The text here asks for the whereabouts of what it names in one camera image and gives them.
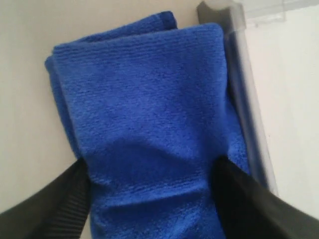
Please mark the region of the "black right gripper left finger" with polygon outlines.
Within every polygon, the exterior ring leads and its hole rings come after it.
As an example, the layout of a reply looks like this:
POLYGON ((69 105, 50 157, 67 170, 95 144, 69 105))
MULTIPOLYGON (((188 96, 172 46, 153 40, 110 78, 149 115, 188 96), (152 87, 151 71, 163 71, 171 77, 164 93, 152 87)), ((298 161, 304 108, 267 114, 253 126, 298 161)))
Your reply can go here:
POLYGON ((39 192, 0 215, 2 239, 78 239, 90 211, 87 165, 78 159, 39 192))

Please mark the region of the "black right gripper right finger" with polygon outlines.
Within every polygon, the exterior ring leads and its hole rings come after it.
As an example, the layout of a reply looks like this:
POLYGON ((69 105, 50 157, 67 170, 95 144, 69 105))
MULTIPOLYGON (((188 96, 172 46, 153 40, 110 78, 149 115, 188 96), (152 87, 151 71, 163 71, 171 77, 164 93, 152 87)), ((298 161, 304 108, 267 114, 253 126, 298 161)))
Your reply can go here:
POLYGON ((284 202, 228 158, 215 160, 211 188, 228 239, 317 239, 319 221, 284 202))

